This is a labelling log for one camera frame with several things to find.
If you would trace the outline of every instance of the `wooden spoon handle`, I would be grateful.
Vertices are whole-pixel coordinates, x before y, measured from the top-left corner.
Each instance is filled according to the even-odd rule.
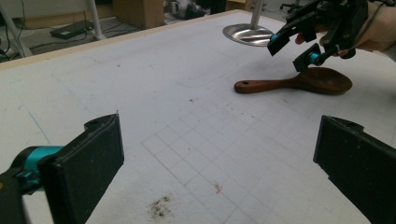
[[[243,80],[233,85],[236,92],[239,93],[256,93],[262,91],[271,91],[279,88],[291,88],[293,82],[290,79],[283,80]]]

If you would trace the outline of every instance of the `cardboard box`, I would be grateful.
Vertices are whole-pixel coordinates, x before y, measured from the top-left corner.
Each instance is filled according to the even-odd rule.
[[[124,23],[143,29],[162,26],[163,0],[113,0],[114,15]]]
[[[245,11],[250,11],[252,0],[227,0],[225,6],[226,11],[242,9]]]

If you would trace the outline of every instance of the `floor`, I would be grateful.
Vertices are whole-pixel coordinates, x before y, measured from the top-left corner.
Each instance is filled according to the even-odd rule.
[[[301,1],[301,5],[304,5],[308,1],[309,0]],[[252,10],[254,9],[255,2],[256,1],[253,1]],[[294,1],[284,0],[281,3],[291,4],[294,3]],[[264,1],[262,15],[278,21],[284,21],[284,18],[289,15],[288,13],[289,9],[287,7],[283,8],[282,10],[279,9],[281,3],[279,3],[276,0]],[[165,14],[165,24],[171,24],[179,21],[181,20],[176,19],[170,14]],[[107,38],[111,38],[117,35],[126,35],[129,33],[140,31],[140,29],[136,27],[117,21],[117,19],[114,17],[101,19],[101,26],[102,26],[103,34]],[[46,29],[39,29],[39,30],[23,29],[21,31],[20,38],[23,38],[26,45],[31,49],[34,55],[49,51],[54,51],[57,49],[65,49],[94,41],[93,35],[91,33],[87,33],[85,35],[78,35],[69,40],[62,40],[56,37],[52,37],[50,35],[50,31],[60,27],[63,27],[63,25],[56,27],[49,27]],[[21,57],[17,52],[15,46],[13,46],[12,41],[11,41],[11,45],[9,45],[8,47],[7,40],[9,38],[12,38],[12,36],[11,35],[7,36],[5,26],[0,27],[0,39],[3,40],[1,42],[0,49],[2,49],[7,53],[7,56],[3,56],[0,58],[0,63],[7,62],[10,60],[16,60]]]

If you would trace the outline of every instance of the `robotic hand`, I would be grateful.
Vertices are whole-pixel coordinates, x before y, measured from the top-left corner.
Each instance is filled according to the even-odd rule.
[[[317,38],[316,26],[325,24],[329,31],[323,39],[324,52],[314,44],[293,62],[296,71],[303,72],[309,64],[320,66],[343,49],[348,49],[348,54],[341,58],[349,59],[356,54],[355,41],[367,18],[366,0],[314,0],[286,18],[286,25],[271,37],[268,49],[274,56],[288,44],[290,36],[298,33],[310,42]]]
[[[54,223],[85,223],[123,165],[119,115],[93,119],[64,147],[28,147],[0,174],[0,223],[31,223],[22,195],[44,188]]]

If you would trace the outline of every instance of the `human hand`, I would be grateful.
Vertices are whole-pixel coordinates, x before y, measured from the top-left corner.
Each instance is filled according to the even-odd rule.
[[[396,44],[396,7],[381,7],[375,15],[379,5],[368,3],[369,18],[361,27],[355,48],[369,51],[384,51]],[[316,27],[317,33],[327,32],[328,27],[320,24]],[[300,45],[304,42],[303,34],[297,34],[295,43]],[[339,55],[347,54],[343,50]]]

